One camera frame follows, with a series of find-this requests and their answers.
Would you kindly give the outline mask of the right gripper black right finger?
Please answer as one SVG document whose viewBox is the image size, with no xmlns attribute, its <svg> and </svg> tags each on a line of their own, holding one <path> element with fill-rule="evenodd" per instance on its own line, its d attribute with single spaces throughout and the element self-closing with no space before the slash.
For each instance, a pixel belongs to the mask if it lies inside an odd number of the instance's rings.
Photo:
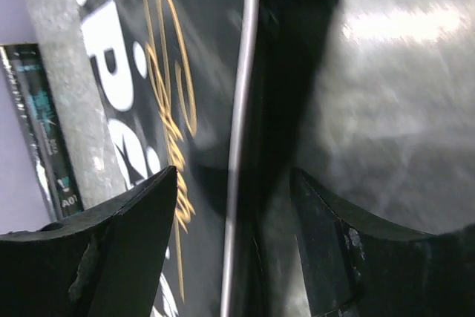
<svg viewBox="0 0 475 317">
<path fill-rule="evenodd" d="M 293 169 L 313 316 L 472 316 L 474 227 L 432 235 L 380 218 Z"/>
</svg>

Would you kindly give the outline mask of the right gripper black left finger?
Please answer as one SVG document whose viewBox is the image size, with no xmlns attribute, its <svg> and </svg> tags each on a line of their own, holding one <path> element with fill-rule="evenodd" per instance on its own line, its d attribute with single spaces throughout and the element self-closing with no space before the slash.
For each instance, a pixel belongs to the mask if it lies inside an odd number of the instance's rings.
<svg viewBox="0 0 475 317">
<path fill-rule="evenodd" d="M 3 316 L 149 316 L 177 199 L 170 166 L 35 232 L 1 237 Z"/>
</svg>

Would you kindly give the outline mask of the black shuttlecock tube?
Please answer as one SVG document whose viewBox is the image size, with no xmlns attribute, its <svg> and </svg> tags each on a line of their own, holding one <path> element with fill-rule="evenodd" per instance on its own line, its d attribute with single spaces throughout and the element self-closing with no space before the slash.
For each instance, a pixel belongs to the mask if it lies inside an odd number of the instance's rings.
<svg viewBox="0 0 475 317">
<path fill-rule="evenodd" d="M 1 65 L 48 213 L 53 220 L 79 214 L 84 206 L 39 46 L 2 45 Z"/>
</svg>

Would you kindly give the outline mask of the black racket bag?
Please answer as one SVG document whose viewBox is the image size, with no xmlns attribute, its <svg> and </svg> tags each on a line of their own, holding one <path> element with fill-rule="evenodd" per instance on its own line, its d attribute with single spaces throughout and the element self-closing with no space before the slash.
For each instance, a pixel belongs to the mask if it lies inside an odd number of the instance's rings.
<svg viewBox="0 0 475 317">
<path fill-rule="evenodd" d="M 289 10 L 336 0 L 75 0 L 128 188 L 176 169 L 155 307 L 166 316 L 270 316 L 263 242 L 269 100 Z"/>
</svg>

